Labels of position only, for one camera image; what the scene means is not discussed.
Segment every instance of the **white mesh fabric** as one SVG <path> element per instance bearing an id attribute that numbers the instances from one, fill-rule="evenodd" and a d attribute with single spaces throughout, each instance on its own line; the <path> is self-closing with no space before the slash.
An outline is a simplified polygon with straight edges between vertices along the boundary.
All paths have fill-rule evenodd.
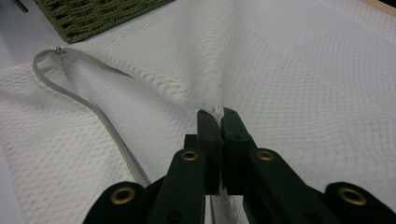
<path id="1" fill-rule="evenodd" d="M 102 122 L 40 83 L 0 70 L 0 144 L 27 223 L 81 223 L 109 186 L 134 181 Z"/>
<path id="2" fill-rule="evenodd" d="M 396 19 L 323 2 L 180 0 L 71 48 L 177 105 L 235 109 L 309 185 L 352 182 L 395 209 Z"/>
<path id="3" fill-rule="evenodd" d="M 219 119 L 228 106 L 238 111 L 259 147 L 279 152 L 308 185 L 324 190 L 332 182 L 350 182 L 396 210 L 395 22 L 352 0 L 178 0 L 71 46 L 135 79 L 73 56 L 57 62 L 60 69 L 46 70 L 46 76 L 102 108 L 150 180 L 166 173 L 184 134 L 196 132 L 196 109 Z M 13 73 L 28 70 L 2 73 L 2 94 L 14 90 L 18 96 L 37 86 L 22 86 L 26 81 Z M 60 95 L 42 95 L 56 105 L 55 114 L 64 112 L 68 119 L 80 110 L 90 114 L 63 105 Z M 17 106 L 19 99 L 13 96 L 7 106 Z M 37 99 L 27 98 L 26 104 L 41 105 Z M 23 106 L 3 113 L 11 118 L 20 110 Z M 59 127 L 67 129 L 67 123 Z M 38 124 L 32 119 L 8 127 L 31 134 Z M 1 135 L 7 146 L 4 130 Z M 12 174 L 12 167 L 24 163 L 18 157 L 7 157 Z M 14 175 L 16 190 L 27 207 L 33 201 L 26 201 L 17 186 L 30 182 L 18 184 L 19 177 Z M 235 209 L 243 214 L 240 206 Z M 222 210 L 215 206 L 215 211 Z M 223 212 L 217 223 L 244 220 Z"/>

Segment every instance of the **green woven basket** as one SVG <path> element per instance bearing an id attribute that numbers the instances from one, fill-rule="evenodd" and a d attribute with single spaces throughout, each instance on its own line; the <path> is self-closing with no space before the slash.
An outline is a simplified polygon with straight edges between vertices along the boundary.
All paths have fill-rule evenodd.
<path id="1" fill-rule="evenodd" d="M 67 43 L 76 43 L 174 0 L 35 0 Z"/>

